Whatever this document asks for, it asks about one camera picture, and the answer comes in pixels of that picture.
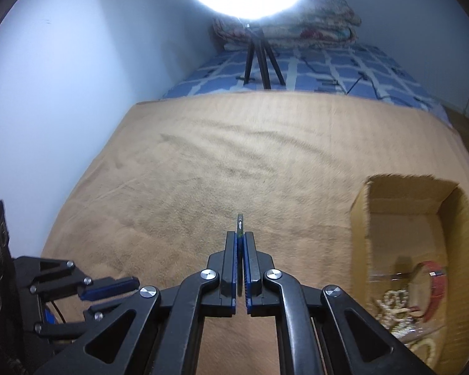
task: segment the wall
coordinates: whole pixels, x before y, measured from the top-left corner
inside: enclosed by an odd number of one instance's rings
[[[208,13],[179,26],[191,0],[132,1],[113,12],[109,0],[19,0],[0,25],[0,198],[14,256],[41,253],[128,108],[214,54]]]
[[[464,112],[469,102],[469,17],[456,0],[347,0],[360,42],[393,56],[428,91]]]

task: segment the bed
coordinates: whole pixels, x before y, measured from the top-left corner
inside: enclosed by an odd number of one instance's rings
[[[350,207],[368,176],[386,173],[452,180],[469,198],[459,135],[419,109],[294,91],[140,103],[74,188],[43,256],[167,288],[203,269],[244,213],[278,268],[350,292]],[[279,372],[274,320],[238,304],[233,319],[206,321],[198,374]],[[83,319],[77,299],[58,305]]]
[[[357,43],[326,49],[277,48],[275,55],[286,86],[279,84],[269,65],[273,90],[349,94],[427,111],[450,125],[444,107],[393,58],[374,46]],[[263,89],[256,59],[252,79],[244,86],[240,77],[245,73],[245,62],[245,51],[224,51],[170,89],[164,98]]]

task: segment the tripod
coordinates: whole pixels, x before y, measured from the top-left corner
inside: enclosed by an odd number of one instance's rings
[[[269,56],[271,65],[273,65],[276,76],[282,86],[285,86],[285,79],[281,74],[278,62],[276,62],[275,54],[269,45],[268,40],[264,37],[263,29],[259,25],[250,27],[247,24],[245,27],[246,33],[250,37],[249,49],[246,56],[245,76],[243,78],[243,85],[245,86],[250,80],[250,72],[252,70],[252,63],[254,61],[254,52],[257,54],[257,61],[259,62],[260,76],[263,80],[263,86],[266,90],[271,90],[271,82],[269,79],[268,62],[266,61],[266,53]]]

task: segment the silver screw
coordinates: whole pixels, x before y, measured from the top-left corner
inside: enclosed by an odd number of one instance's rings
[[[213,269],[204,269],[200,272],[200,276],[203,279],[210,280],[217,276],[217,272],[215,272]]]
[[[266,271],[266,276],[269,279],[273,279],[273,280],[280,279],[281,278],[281,271],[279,269],[268,269]]]
[[[325,293],[328,296],[331,296],[333,298],[339,296],[342,293],[342,289],[338,286],[335,285],[330,285],[325,288]]]
[[[154,286],[145,286],[141,288],[139,293],[143,298],[152,298],[154,295],[156,295],[156,288]]]

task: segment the tan blanket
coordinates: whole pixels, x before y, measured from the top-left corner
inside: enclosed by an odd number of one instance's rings
[[[469,154],[430,114],[298,92],[204,95],[130,109],[59,213],[43,255],[93,277],[177,285],[224,247],[237,213],[301,283],[350,289],[349,209],[380,173],[431,174],[469,197]],[[81,305],[61,305],[81,318]],[[274,321],[205,323],[198,374],[279,373]]]

